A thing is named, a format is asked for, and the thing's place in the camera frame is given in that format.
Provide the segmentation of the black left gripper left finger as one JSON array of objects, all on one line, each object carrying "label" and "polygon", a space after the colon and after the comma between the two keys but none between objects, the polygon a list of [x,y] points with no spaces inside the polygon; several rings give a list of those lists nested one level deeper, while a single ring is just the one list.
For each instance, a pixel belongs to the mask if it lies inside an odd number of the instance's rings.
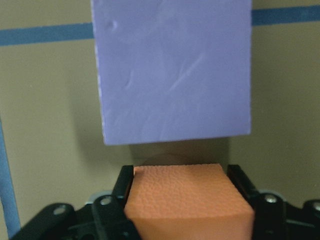
[{"label": "black left gripper left finger", "polygon": [[91,205],[99,240],[139,240],[135,224],[125,214],[134,180],[134,166],[124,165],[110,194],[97,197]]}]

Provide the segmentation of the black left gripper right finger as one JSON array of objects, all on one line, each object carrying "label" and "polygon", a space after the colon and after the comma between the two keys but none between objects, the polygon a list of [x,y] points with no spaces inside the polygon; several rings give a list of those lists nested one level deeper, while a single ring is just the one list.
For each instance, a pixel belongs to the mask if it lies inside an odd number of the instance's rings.
[{"label": "black left gripper right finger", "polygon": [[237,164],[227,166],[227,176],[254,210],[253,240],[286,240],[287,207],[275,193],[260,192]]}]

